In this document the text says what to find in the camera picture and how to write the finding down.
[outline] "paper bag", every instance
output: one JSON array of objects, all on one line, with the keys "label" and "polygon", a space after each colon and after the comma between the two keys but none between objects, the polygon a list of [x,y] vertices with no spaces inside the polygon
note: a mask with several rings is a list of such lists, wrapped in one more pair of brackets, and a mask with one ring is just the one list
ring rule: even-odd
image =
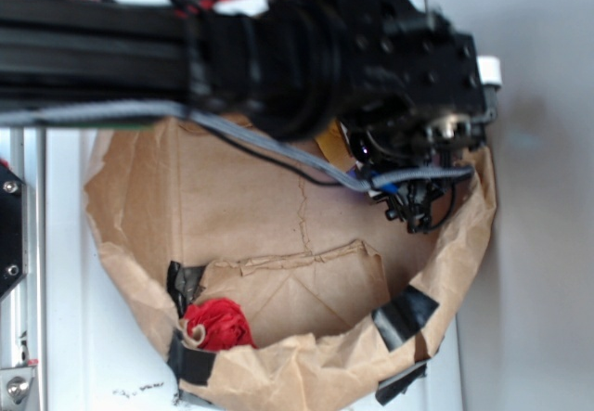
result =
[{"label": "paper bag", "polygon": [[[301,147],[321,155],[315,142]],[[468,159],[477,173],[456,214],[439,233],[409,235],[364,195],[313,186],[168,121],[98,137],[87,212],[101,262],[170,364],[181,330],[171,261],[209,264],[198,301],[224,296],[246,312],[260,349],[186,354],[210,362],[186,363],[206,377],[176,372],[180,388],[234,411],[338,410],[437,352],[496,209],[489,151]],[[411,298],[429,313],[393,326],[390,316],[419,313]]]}]

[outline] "screw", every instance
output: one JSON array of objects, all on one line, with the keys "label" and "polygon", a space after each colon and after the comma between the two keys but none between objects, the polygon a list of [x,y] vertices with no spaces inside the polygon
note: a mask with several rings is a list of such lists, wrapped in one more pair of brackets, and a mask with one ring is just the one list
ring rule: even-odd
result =
[{"label": "screw", "polygon": [[431,42],[431,40],[425,40],[423,42],[423,51],[428,53],[433,51],[433,43]]},{"label": "screw", "polygon": [[206,100],[206,109],[214,112],[221,112],[227,108],[226,102],[222,98],[210,97]]},{"label": "screw", "polygon": [[29,395],[29,382],[23,377],[15,377],[7,384],[6,390],[14,403],[20,405],[23,399]]},{"label": "screw", "polygon": [[468,45],[464,45],[462,47],[462,49],[460,50],[460,54],[464,57],[464,58],[470,58],[471,57],[471,49]]},{"label": "screw", "polygon": [[467,82],[470,88],[477,88],[479,86],[479,79],[477,79],[474,73],[469,75]]},{"label": "screw", "polygon": [[396,218],[398,218],[398,213],[396,210],[386,210],[386,219],[388,221],[393,221]]},{"label": "screw", "polygon": [[19,267],[13,264],[6,269],[6,272],[10,276],[17,276],[19,274]]},{"label": "screw", "polygon": [[19,183],[17,181],[7,181],[7,182],[4,182],[4,185],[2,186],[2,188],[9,195],[14,195],[15,193],[17,193],[19,191]]},{"label": "screw", "polygon": [[435,72],[427,72],[427,75],[425,76],[425,80],[427,81],[428,84],[436,84],[438,77],[437,74]]},{"label": "screw", "polygon": [[361,49],[362,51],[365,51],[368,48],[368,39],[365,38],[365,35],[357,35],[357,37],[355,37],[355,43],[356,46]]},{"label": "screw", "polygon": [[243,105],[243,108],[247,112],[262,112],[265,108],[265,104],[259,100],[254,100],[253,98],[250,98],[246,100],[245,104]]},{"label": "screw", "polygon": [[394,52],[394,45],[388,38],[381,39],[381,49],[386,54],[392,54]]}]

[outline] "black bracket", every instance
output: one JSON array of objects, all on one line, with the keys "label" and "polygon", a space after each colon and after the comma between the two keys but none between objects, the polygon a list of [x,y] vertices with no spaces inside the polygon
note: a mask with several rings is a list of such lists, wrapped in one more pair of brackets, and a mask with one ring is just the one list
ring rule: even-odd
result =
[{"label": "black bracket", "polygon": [[16,175],[0,165],[0,300],[23,279],[23,189]]}]

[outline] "white wall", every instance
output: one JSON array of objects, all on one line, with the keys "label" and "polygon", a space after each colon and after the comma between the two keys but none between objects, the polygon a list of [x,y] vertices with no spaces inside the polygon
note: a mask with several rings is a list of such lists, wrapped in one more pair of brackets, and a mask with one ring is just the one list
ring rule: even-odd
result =
[{"label": "white wall", "polygon": [[429,1],[505,79],[495,237],[458,316],[466,409],[594,409],[594,0]]}]

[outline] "red object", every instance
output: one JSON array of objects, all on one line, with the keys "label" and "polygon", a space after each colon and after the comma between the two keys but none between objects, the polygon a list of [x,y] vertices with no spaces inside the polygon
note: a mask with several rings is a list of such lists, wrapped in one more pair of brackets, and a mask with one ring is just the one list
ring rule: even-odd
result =
[{"label": "red object", "polygon": [[199,346],[206,351],[224,351],[234,346],[253,343],[250,325],[241,307],[227,298],[208,300],[200,305],[190,304],[184,318],[187,321],[187,334],[197,325],[206,329],[206,337]]}]

